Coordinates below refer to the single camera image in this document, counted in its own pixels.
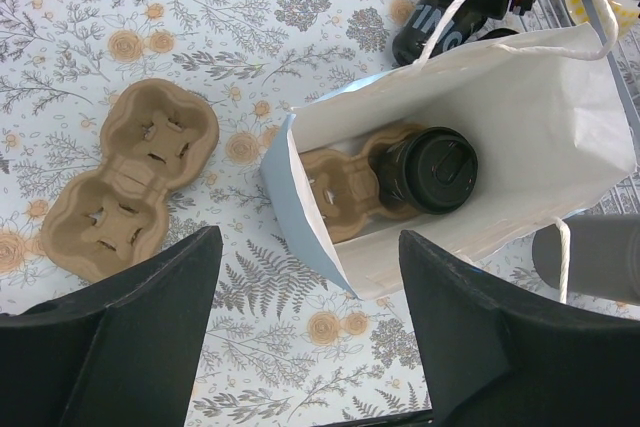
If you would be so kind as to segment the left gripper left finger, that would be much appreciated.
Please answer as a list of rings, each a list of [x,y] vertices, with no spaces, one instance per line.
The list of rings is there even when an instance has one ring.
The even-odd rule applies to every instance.
[[[4,426],[181,426],[221,266],[207,226],[71,294],[1,317]]]

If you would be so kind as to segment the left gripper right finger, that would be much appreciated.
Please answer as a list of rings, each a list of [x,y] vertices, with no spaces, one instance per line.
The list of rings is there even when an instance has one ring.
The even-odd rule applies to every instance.
[[[399,265],[438,426],[635,426],[639,325],[524,290],[416,232]]]

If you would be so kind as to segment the black coffee cup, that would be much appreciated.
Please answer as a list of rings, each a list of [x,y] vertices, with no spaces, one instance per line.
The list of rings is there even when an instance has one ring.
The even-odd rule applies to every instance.
[[[399,66],[412,64],[423,51],[425,43],[440,22],[446,6],[439,0],[419,0],[409,19],[392,43],[392,53]],[[460,8],[449,21],[434,47],[431,56],[440,55],[465,43],[481,30],[487,17],[467,7]]]
[[[386,205],[404,203],[423,211],[409,183],[409,154],[415,146],[417,135],[410,135],[385,150],[376,158],[373,169],[379,183],[381,202]]]

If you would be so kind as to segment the light blue paper bag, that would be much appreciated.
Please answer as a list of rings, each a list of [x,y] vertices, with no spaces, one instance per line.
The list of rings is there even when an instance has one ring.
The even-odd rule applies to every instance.
[[[406,223],[468,260],[592,207],[632,174],[633,140],[607,61],[618,24],[607,0],[591,1],[600,30],[538,30],[425,55],[293,110],[261,164],[291,253],[363,299],[401,288],[401,225],[334,244],[300,159],[395,121],[450,127],[478,153],[479,184],[464,206]]]

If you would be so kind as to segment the black coffee cup lid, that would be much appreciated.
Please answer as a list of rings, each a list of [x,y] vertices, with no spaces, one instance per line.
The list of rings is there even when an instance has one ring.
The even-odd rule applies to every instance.
[[[443,215],[461,207],[477,180],[475,149],[458,132],[430,128],[410,135],[397,148],[394,195],[429,214]]]

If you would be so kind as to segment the single brown cup carrier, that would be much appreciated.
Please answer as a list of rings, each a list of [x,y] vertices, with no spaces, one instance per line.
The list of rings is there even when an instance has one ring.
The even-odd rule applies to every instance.
[[[419,215],[419,211],[406,202],[381,192],[373,164],[392,145],[424,129],[420,124],[396,123],[372,133],[355,155],[332,148],[300,155],[316,205],[334,244],[356,237],[377,217],[405,221]]]

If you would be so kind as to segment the stack of black lids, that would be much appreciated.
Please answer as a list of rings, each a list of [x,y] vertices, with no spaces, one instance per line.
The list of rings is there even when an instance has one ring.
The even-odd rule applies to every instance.
[[[484,35],[478,37],[477,40],[478,41],[484,41],[484,40],[500,39],[500,38],[504,38],[504,37],[517,35],[517,34],[518,34],[518,31],[516,31],[514,29],[501,27],[501,28],[496,28],[496,29],[493,29],[493,30],[485,33]]]

